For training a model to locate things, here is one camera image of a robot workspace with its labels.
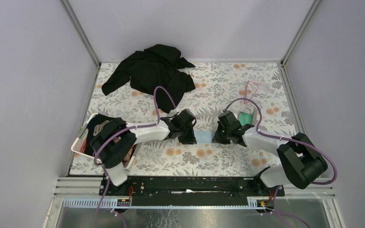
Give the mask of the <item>light blue cleaning cloth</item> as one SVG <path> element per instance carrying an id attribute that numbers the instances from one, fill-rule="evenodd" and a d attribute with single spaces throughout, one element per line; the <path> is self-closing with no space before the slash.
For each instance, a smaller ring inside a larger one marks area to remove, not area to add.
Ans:
<path id="1" fill-rule="evenodd" d="M 197 144 L 210 144 L 215 136 L 215 131 L 194 130 L 194 136 Z"/>

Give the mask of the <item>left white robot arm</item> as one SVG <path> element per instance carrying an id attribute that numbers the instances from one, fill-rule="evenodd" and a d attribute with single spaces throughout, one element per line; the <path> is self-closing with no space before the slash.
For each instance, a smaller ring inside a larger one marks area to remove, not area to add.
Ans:
<path id="1" fill-rule="evenodd" d="M 195 144 L 195 125 L 196 118 L 188 109 L 159 121 L 136 124 L 98 114 L 87 124 L 86 152 L 91 152 L 94 162 L 104 167 L 111 180 L 110 189 L 116 195 L 123 195 L 128 191 L 123 160 L 134 145 L 172 139 Z"/>

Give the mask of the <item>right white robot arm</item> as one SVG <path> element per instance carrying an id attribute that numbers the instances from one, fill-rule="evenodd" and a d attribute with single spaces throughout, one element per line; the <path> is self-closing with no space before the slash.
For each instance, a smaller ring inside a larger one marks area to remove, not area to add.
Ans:
<path id="1" fill-rule="evenodd" d="M 303 133 L 289 139 L 277 135 L 269 137 L 257 131 L 254 125 L 242 125 L 231 111 L 220 114 L 218 119 L 214 143 L 253 147 L 279 157 L 279 166 L 265 168 L 254 177 L 253 188 L 258 195 L 265 196 L 278 185 L 292 184 L 305 189 L 328 169 L 324 157 L 312 148 Z"/>

